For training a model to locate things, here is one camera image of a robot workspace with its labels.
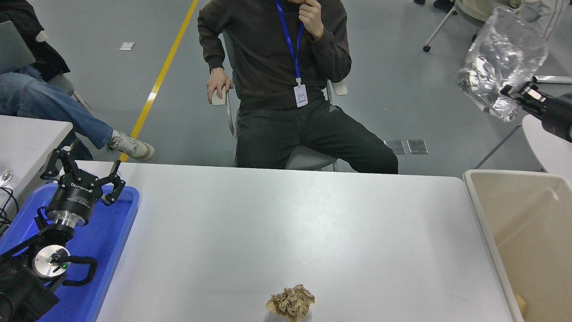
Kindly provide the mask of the person's left hand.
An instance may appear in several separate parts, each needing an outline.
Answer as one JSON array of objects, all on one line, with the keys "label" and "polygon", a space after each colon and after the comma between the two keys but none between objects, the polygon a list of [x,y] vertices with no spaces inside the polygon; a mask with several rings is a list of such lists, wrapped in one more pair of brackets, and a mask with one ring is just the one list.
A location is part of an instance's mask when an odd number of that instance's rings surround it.
[{"label": "person's left hand", "polygon": [[302,0],[300,2],[299,20],[315,41],[323,38],[325,27],[322,21],[322,6],[318,0]]}]

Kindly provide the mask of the person's right hand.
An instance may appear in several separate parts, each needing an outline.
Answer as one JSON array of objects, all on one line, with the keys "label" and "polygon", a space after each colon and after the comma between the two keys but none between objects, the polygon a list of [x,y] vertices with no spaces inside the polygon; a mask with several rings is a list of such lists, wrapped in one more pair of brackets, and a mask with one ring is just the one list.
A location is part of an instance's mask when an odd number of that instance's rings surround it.
[{"label": "person's right hand", "polygon": [[206,82],[207,99],[209,104],[214,104],[213,96],[217,100],[226,98],[230,90],[231,80],[227,76],[223,67],[212,68],[209,72],[209,78]]}]

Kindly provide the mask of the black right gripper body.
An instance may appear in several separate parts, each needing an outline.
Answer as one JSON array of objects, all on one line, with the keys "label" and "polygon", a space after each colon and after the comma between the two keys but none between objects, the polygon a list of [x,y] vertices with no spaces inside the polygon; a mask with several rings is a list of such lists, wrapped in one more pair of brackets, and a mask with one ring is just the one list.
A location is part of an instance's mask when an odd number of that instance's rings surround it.
[{"label": "black right gripper body", "polygon": [[571,142],[572,94],[549,97],[545,102],[542,128],[563,140]]}]

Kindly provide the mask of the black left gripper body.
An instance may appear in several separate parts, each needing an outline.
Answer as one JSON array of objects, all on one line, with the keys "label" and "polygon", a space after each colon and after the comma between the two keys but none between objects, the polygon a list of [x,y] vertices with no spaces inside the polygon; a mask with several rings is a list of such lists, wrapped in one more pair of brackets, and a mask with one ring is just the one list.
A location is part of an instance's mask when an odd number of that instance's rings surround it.
[{"label": "black left gripper body", "polygon": [[46,216],[49,220],[55,220],[57,213],[67,211],[82,220],[90,220],[97,201],[103,194],[101,186],[96,185],[98,181],[99,178],[90,173],[80,174],[79,178],[75,178],[73,173],[62,175],[47,206]]}]

